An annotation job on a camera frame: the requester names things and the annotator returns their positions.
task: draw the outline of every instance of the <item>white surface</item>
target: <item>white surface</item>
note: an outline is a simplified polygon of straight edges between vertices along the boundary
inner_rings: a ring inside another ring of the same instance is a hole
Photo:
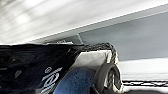
[[[162,93],[168,93],[168,87],[124,86],[125,92],[129,90],[155,90]]]
[[[0,10],[0,42],[25,43],[167,3],[168,0],[15,0]]]
[[[85,67],[96,71],[103,63],[109,63],[111,56],[111,50],[81,52],[70,70]]]
[[[168,58],[119,62],[123,80],[168,80]]]

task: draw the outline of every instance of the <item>white logo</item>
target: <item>white logo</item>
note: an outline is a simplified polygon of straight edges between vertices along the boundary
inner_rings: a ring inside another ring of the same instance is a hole
[[[48,72],[49,70],[51,71],[51,67],[48,67],[46,70],[45,70],[45,73],[46,71]],[[62,68],[58,68],[56,69],[55,71],[51,72],[50,74],[46,75],[43,77],[42,81],[46,80],[45,83],[44,83],[44,89],[41,91],[41,93],[44,93],[46,92],[47,90],[51,90],[54,85],[55,85],[55,82],[57,81],[58,77],[59,77],[59,71],[61,71]]]

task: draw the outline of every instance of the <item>black bag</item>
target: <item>black bag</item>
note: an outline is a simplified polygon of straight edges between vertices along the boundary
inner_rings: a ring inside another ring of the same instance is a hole
[[[77,45],[1,45],[0,94],[48,94],[80,54]]]

